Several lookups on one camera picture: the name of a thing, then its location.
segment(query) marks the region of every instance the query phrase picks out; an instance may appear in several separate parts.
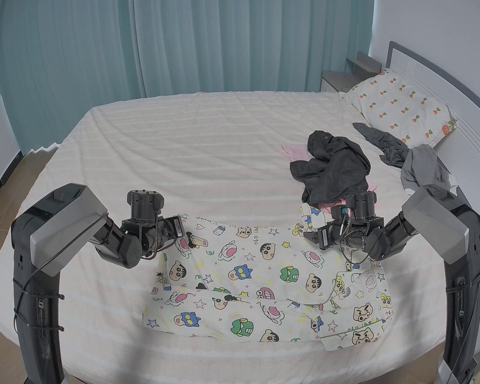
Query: white label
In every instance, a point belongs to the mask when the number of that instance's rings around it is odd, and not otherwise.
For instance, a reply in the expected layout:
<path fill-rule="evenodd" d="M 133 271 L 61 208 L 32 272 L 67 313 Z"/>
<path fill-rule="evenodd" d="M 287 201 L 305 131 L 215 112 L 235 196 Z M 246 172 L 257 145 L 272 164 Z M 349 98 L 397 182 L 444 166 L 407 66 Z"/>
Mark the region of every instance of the white label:
<path fill-rule="evenodd" d="M 180 221 L 178 219 L 173 219 L 173 222 L 175 223 L 175 229 L 177 230 L 177 236 L 182 237 L 183 233 L 181 231 Z"/>
<path fill-rule="evenodd" d="M 322 229 L 322 237 L 323 237 L 323 241 L 324 241 L 324 247 L 326 247 L 327 244 L 328 244 L 328 241 L 327 241 L 327 230 L 326 230 L 326 229 Z"/>

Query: curtain fold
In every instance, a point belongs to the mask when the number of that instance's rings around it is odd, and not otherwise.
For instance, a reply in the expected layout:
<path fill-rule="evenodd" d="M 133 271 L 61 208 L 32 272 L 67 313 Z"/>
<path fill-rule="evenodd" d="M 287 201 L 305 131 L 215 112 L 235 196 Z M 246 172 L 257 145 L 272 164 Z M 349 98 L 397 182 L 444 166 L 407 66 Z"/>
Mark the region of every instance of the curtain fold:
<path fill-rule="evenodd" d="M 92 107 L 199 91 L 318 92 L 368 53 L 374 0 L 0 0 L 0 92 L 19 145 Z"/>

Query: mattress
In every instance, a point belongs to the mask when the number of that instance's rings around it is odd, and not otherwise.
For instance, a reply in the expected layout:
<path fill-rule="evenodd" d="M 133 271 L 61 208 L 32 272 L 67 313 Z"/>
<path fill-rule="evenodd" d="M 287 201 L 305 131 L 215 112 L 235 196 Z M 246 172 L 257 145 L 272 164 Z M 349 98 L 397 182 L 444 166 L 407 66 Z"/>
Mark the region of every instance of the mattress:
<path fill-rule="evenodd" d="M 239 226 L 300 219 L 303 184 L 293 180 L 283 144 L 314 130 L 357 142 L 372 164 L 376 212 L 386 220 L 407 199 L 400 170 L 353 129 L 365 120 L 335 93 L 197 93 L 121 101 L 91 109 L 23 202 L 20 212 L 69 182 L 86 184 L 117 224 L 130 217 L 126 195 L 156 190 L 163 214 Z M 395 315 L 378 342 L 326 352 L 320 342 L 228 343 L 142 326 L 156 261 L 127 270 L 85 245 L 62 270 L 60 333 L 66 371 L 94 383 L 358 383 L 393 370 L 444 340 L 443 262 L 416 236 L 382 263 Z M 13 250 L 0 251 L 0 331 L 13 330 Z"/>

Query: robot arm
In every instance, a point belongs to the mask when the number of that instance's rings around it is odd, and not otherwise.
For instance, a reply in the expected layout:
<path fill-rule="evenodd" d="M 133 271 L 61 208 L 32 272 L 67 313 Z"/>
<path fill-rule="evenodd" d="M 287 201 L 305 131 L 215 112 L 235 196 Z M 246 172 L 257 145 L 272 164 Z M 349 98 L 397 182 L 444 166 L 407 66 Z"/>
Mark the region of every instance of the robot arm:
<path fill-rule="evenodd" d="M 374 192 L 349 196 L 346 205 L 332 208 L 332 222 L 304 236 L 321 249 L 344 243 L 381 261 L 401 252 L 420 233 L 445 266 L 446 342 L 435 383 L 469 383 L 480 368 L 480 216 L 436 185 L 419 188 L 385 226 L 375 215 L 375 202 Z"/>
<path fill-rule="evenodd" d="M 107 209 L 79 184 L 49 193 L 12 223 L 15 319 L 28 375 L 26 383 L 64 381 L 58 331 L 60 270 L 87 243 L 100 257 L 125 268 L 153 258 L 163 244 L 183 237 L 178 216 L 160 216 L 163 197 L 130 191 L 132 217 L 117 227 Z"/>

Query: pillowcase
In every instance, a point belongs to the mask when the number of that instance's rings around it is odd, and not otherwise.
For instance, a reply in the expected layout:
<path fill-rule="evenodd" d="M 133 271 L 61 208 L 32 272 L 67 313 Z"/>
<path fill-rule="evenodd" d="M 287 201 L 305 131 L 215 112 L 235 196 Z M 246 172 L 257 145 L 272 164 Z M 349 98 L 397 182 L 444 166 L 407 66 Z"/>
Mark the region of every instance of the pillowcase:
<path fill-rule="evenodd" d="M 391 69 L 361 82 L 343 97 L 373 128 L 391 133 L 409 148 L 433 147 L 455 129 L 447 105 L 409 85 Z"/>

